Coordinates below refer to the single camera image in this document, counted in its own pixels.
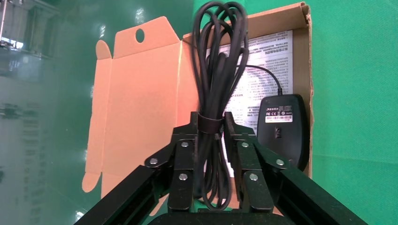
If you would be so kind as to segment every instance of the green backdrop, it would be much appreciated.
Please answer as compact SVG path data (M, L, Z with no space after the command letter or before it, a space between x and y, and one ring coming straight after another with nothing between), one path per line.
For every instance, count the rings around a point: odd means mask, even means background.
M181 37L205 1L14 2L3 36L24 47L0 49L0 110L14 104L25 115L0 117L0 224L70 225L100 199L100 184L90 193L81 188L96 42L113 51L117 31L161 15ZM296 1L239 2L252 14ZM306 3L313 20L314 180L369 224L396 224L398 2Z

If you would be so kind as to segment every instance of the orange cardboard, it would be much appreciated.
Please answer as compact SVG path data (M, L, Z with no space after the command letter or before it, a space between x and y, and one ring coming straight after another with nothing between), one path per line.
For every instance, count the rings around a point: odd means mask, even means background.
M135 34L145 38L139 43ZM313 127L311 16L305 3L249 15L248 37L293 30L293 93L306 104ZM116 34L112 58L97 43L97 67L83 190L91 191L102 174L105 196L138 165L170 142L172 129L189 123L198 107L190 57L191 35L180 41L165 17ZM229 39L223 38L222 44ZM312 177L310 160L305 173ZM236 208L235 195L230 207Z

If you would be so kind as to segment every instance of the screw head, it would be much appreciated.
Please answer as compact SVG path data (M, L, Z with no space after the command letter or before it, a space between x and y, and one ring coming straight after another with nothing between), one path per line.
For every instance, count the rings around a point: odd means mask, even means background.
M154 165L154 164L158 163L158 159L157 158L151 158L151 160L149 160L149 163Z
M285 162L282 161L282 160L280 160L280 159L277 159L277 160L276 160L276 164L278 164L278 165L285 165Z
M180 176L178 176L178 178L180 180L186 180L186 179L188 179L188 175L186 175L185 173L182 173L182 174L180 174Z
M258 177L256 174L254 174L254 173L251 173L250 176L249 176L249 178L250 178L251 180L253 180L253 181L256 181L256 180L259 179L259 177Z

